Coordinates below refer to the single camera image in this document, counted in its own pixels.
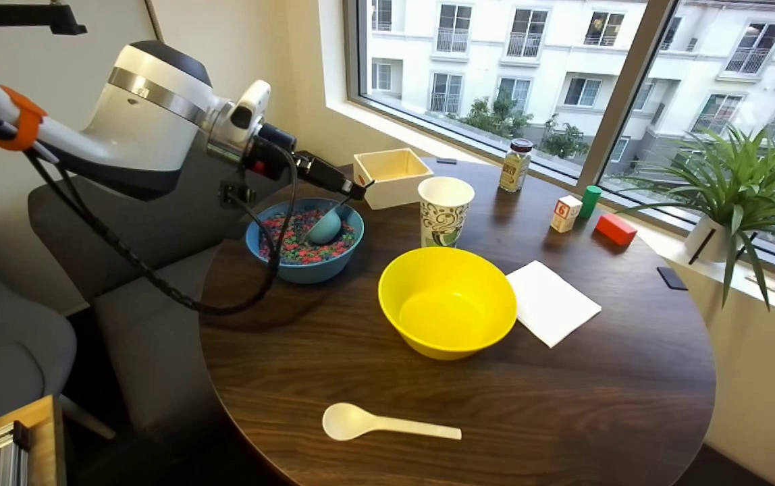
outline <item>paper cup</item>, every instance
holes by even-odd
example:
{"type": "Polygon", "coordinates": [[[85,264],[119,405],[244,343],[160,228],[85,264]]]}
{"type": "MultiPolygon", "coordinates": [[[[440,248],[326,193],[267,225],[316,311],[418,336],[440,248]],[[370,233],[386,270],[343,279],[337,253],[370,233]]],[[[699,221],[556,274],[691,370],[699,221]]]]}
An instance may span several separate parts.
{"type": "Polygon", "coordinates": [[[421,245],[456,245],[476,193],[461,179],[434,175],[418,185],[421,245]]]}

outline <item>small jar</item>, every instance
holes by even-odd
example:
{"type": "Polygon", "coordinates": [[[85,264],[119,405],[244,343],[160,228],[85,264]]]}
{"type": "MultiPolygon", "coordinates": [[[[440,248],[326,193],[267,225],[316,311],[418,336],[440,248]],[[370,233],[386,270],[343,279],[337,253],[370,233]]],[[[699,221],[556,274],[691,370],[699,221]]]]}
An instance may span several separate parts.
{"type": "Polygon", "coordinates": [[[532,152],[532,140],[513,140],[511,155],[506,155],[501,168],[501,189],[518,193],[528,175],[528,158],[532,152]]]}

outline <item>round wooden table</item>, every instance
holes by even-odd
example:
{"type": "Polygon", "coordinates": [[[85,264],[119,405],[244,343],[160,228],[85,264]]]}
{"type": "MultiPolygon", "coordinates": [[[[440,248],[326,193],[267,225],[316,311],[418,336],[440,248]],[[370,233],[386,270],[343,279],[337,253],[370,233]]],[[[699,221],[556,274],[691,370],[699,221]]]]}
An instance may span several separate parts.
{"type": "MultiPolygon", "coordinates": [[[[461,248],[506,274],[540,259],[603,314],[556,349],[517,325],[468,361],[429,361],[378,307],[380,270],[418,245],[418,208],[359,202],[367,236],[340,279],[279,280],[251,311],[204,320],[214,388],[241,436],[291,483],[675,483],[703,445],[717,375],[694,302],[656,274],[664,262],[641,239],[611,252],[594,239],[594,218],[551,233],[564,189],[547,182],[528,179],[506,194],[495,168],[433,168],[476,187],[461,248]],[[452,425],[464,440],[375,432],[332,444],[321,414],[337,399],[452,425]]],[[[263,274],[244,244],[228,240],[206,301],[237,302],[263,274]]]]}

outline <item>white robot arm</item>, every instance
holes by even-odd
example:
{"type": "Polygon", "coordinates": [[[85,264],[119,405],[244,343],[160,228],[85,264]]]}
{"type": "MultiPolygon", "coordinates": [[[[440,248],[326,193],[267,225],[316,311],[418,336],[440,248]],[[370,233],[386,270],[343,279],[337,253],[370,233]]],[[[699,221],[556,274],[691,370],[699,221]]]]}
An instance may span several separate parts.
{"type": "MultiPolygon", "coordinates": [[[[214,95],[198,60],[158,40],[131,44],[113,62],[93,122],[85,131],[70,131],[43,117],[32,122],[38,128],[32,128],[35,137],[28,140],[28,149],[141,199],[174,193],[194,144],[274,182],[301,175],[359,198],[359,189],[337,185],[335,168],[301,159],[295,137],[266,125],[267,97],[270,83],[258,82],[237,104],[231,104],[214,95]]],[[[0,86],[0,125],[11,128],[11,135],[28,133],[29,110],[24,106],[29,101],[23,104],[20,95],[0,86]]]]}

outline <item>paper napkin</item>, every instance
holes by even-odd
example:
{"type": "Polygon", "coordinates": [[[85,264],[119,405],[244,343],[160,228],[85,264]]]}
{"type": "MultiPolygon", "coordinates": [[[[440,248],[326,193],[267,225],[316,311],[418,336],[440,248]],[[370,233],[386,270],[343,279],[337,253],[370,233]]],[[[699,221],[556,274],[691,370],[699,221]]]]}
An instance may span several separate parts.
{"type": "Polygon", "coordinates": [[[518,297],[518,322],[548,349],[603,311],[544,262],[513,270],[509,280],[518,297]]]}

